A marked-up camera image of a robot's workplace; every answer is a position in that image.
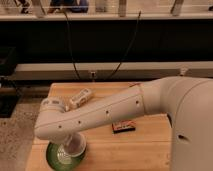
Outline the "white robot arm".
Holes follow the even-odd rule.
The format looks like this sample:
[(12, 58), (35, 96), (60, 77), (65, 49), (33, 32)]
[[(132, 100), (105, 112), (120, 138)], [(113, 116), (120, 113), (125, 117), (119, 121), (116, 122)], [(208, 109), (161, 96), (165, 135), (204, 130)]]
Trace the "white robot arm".
[(172, 137), (169, 171), (213, 171), (213, 79), (165, 77), (67, 112), (58, 98), (42, 101), (34, 132), (64, 143), (68, 136), (143, 115), (167, 114)]

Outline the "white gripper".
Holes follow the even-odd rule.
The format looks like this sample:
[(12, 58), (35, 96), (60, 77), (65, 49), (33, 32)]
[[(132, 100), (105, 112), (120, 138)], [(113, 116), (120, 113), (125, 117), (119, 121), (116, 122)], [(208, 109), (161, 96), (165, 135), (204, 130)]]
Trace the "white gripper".
[(57, 110), (61, 113), (66, 111), (66, 105), (62, 99), (58, 97), (45, 98), (40, 104), (40, 110)]

